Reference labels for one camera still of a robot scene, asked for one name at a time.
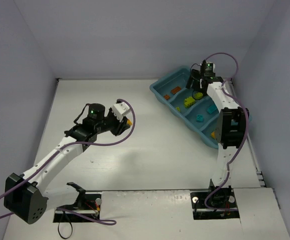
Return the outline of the green curved lego piece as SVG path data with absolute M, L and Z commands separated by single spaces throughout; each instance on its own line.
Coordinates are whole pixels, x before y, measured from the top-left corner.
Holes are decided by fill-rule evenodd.
M 192 97 L 195 99 L 195 100 L 200 100 L 204 97 L 203 93 L 201 92 L 196 92 L 192 95 Z

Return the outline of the small green square lego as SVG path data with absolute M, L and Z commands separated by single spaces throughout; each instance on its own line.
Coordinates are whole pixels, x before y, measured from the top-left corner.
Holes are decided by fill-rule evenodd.
M 183 105 L 184 105 L 184 107 L 186 109 L 190 108 L 195 103 L 196 103 L 196 100 L 192 96 L 189 96 L 189 97 L 185 98 L 184 101 L 183 101 Z

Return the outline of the green yellow blue lego stack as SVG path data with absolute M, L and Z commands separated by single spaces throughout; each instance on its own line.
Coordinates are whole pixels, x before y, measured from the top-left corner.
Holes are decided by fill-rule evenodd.
M 133 125 L 133 123 L 132 123 L 132 121 L 131 120 L 127 120 L 127 122 L 126 122 L 129 126 L 132 126 Z

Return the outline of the blue square lego brick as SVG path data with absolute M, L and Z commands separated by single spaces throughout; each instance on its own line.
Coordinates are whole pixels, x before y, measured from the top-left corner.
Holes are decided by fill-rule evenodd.
M 196 121 L 198 123 L 202 123 L 204 121 L 204 116 L 202 114 L 197 114 L 196 115 Z

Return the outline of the orange lego plate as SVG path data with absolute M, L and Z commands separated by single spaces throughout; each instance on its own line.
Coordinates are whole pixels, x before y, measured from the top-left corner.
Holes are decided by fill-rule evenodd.
M 216 137 L 215 137 L 215 132 L 213 131 L 211 134 L 211 137 L 213 138 L 213 139 L 215 139 Z

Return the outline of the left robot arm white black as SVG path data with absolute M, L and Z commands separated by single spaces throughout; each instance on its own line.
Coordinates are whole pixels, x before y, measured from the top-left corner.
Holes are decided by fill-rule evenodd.
M 52 180 L 89 146 L 97 146 L 97 136 L 110 132 L 119 136 L 126 130 L 133 131 L 135 121 L 127 115 L 134 113 L 132 106 L 118 99 L 106 111 L 100 103 L 87 103 L 87 116 L 64 132 L 60 143 L 41 161 L 20 175 L 12 173 L 5 181 L 4 206 L 27 224 L 37 222 L 51 209 L 69 206 L 80 209 L 86 202 L 86 190 L 74 182 L 49 190 Z

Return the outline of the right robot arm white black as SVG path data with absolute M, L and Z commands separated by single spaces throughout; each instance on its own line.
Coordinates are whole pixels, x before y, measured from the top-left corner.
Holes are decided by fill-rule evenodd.
M 214 130 L 218 143 L 217 169 L 210 180 L 211 193 L 208 194 L 211 198 L 220 189 L 230 186 L 232 163 L 247 138 L 249 111 L 228 92 L 225 81 L 215 76 L 212 62 L 204 60 L 198 66 L 199 70 L 190 70 L 186 87 L 210 97 L 219 112 Z

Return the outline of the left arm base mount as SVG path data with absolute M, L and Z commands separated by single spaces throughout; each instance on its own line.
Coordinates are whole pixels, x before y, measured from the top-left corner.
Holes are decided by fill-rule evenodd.
M 78 192 L 78 196 L 73 204 L 67 204 L 60 206 L 61 208 L 74 211 L 85 217 L 89 217 L 95 220 L 100 219 L 102 193 L 96 191 L 88 191 L 80 187 L 74 182 L 68 182 L 66 184 L 70 190 Z M 53 222 L 54 223 L 89 223 L 90 221 L 79 217 L 70 212 L 63 213 L 62 211 L 55 210 Z

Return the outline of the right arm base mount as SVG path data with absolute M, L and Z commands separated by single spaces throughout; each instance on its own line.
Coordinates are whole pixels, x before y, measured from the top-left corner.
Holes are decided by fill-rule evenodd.
M 193 219 L 198 220 L 228 220 L 239 219 L 240 213 L 233 189 L 222 188 L 207 200 L 211 190 L 190 192 Z

